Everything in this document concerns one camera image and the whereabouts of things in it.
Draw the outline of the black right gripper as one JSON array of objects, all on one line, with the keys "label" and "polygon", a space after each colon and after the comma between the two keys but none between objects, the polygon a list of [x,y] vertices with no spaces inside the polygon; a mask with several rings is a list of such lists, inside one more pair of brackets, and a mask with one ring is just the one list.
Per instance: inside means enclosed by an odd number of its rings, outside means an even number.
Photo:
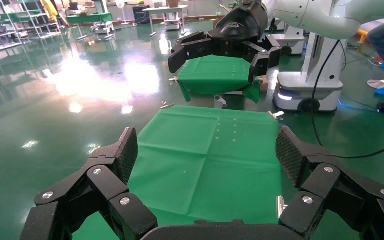
[{"label": "black right gripper", "polygon": [[168,69],[176,73],[188,60],[209,55],[241,56],[250,63],[248,82],[265,76],[279,65],[282,47],[273,35],[260,40],[269,23],[268,13],[256,1],[242,3],[224,16],[207,34],[192,33],[176,40],[168,58]]}]

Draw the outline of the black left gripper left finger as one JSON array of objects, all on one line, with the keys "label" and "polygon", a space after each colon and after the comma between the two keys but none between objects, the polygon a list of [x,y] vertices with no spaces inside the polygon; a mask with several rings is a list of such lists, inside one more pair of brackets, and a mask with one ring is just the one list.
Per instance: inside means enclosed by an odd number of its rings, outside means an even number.
[{"label": "black left gripper left finger", "polygon": [[116,143],[95,149],[78,171],[35,197],[20,238],[70,240],[99,213],[119,239],[142,239],[158,220],[128,188],[137,157],[137,132],[128,127]]}]

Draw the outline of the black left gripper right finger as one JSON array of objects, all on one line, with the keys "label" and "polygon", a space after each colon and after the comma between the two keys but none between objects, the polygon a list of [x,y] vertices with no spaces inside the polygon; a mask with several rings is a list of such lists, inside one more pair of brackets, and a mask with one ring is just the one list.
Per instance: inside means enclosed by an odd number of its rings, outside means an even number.
[{"label": "black left gripper right finger", "polygon": [[326,148],[281,126],[276,157],[297,193],[279,223],[310,239],[325,212],[339,215],[362,240],[384,240],[384,185],[350,170]]}]

